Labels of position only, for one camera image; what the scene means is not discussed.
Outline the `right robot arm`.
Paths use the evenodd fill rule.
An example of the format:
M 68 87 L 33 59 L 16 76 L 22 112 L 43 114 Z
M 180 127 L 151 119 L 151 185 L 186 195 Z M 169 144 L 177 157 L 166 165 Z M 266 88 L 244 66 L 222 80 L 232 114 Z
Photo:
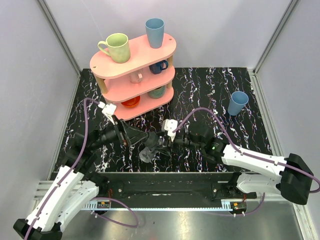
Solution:
M 182 136 L 170 127 L 168 135 L 175 144 L 198 148 L 207 162 L 248 170 L 249 173 L 237 173 L 227 185 L 228 195 L 232 198 L 262 192 L 281 195 L 298 205 L 308 202 L 314 174 L 297 154 L 283 157 L 248 150 L 214 137 L 213 131 L 206 127 L 190 128 Z

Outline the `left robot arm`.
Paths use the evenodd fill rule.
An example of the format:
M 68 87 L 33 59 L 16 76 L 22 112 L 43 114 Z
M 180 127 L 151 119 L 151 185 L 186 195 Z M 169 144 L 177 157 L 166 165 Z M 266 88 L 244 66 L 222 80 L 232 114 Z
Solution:
M 109 143 L 133 146 L 145 143 L 150 133 L 115 118 L 103 130 L 75 136 L 64 163 L 48 191 L 27 218 L 19 218 L 13 229 L 24 240 L 60 240 L 67 224 L 93 198 L 109 193 L 109 179 L 93 170 L 96 150 Z

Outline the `orange bowl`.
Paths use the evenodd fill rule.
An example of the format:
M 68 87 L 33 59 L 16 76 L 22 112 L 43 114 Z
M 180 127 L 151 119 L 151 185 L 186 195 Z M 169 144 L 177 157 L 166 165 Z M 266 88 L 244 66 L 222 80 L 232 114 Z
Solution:
M 140 103 L 140 100 L 141 100 L 141 97 L 136 96 L 136 97 L 133 97 L 129 100 L 121 102 L 121 104 L 126 108 L 134 108 Z

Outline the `teal speckled cup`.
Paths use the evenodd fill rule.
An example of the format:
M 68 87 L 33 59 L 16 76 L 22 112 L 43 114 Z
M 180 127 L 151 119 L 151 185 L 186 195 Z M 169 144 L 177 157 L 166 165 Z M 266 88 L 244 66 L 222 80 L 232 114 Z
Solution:
M 147 94 L 152 99 L 159 99 L 165 94 L 166 87 L 163 85 L 156 89 L 149 91 Z

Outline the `pink three-tier shelf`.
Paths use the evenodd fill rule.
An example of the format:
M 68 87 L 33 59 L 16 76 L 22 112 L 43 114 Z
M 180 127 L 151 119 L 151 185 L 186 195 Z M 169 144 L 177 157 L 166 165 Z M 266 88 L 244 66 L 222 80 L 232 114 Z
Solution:
M 107 103 L 116 105 L 114 114 L 125 121 L 169 103 L 174 96 L 173 55 L 176 40 L 164 34 L 162 46 L 152 48 L 146 35 L 128 41 L 131 57 L 116 63 L 98 51 L 90 69 Z

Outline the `pink mug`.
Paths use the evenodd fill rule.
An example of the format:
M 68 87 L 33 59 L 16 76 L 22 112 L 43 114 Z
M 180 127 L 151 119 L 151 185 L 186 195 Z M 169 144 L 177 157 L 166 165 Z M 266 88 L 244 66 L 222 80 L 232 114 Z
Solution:
M 140 71 L 132 72 L 129 77 L 133 84 L 139 84 L 143 80 L 143 74 Z

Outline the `blue tumbler on table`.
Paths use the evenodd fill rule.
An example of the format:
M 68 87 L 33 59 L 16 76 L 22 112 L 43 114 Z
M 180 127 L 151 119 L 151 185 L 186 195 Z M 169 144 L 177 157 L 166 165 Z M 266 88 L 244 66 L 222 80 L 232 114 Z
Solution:
M 231 116 L 236 116 L 249 102 L 248 95 L 243 91 L 235 91 L 231 94 L 227 112 Z

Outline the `green mug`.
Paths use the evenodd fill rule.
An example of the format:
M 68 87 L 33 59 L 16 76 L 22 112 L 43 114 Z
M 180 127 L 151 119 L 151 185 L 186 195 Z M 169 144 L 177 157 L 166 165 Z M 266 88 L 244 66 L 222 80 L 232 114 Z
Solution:
M 126 63 L 131 58 L 129 38 L 124 33 L 109 35 L 105 41 L 99 41 L 97 47 L 118 64 Z

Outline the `blue tumbler on shelf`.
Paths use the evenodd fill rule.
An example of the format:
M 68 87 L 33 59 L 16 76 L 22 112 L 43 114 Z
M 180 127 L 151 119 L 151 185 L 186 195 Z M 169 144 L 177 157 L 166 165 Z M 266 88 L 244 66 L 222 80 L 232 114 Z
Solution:
M 160 18 L 151 18 L 145 22 L 145 30 L 151 48 L 158 49 L 164 39 L 165 23 Z

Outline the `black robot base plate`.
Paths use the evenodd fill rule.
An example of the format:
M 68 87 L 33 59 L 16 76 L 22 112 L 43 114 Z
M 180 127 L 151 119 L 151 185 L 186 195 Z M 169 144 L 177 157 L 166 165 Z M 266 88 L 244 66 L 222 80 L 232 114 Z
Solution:
M 255 199 L 255 192 L 236 187 L 239 172 L 107 172 L 91 171 L 84 177 L 99 186 L 99 197 L 115 199 L 200 195 L 210 200 Z

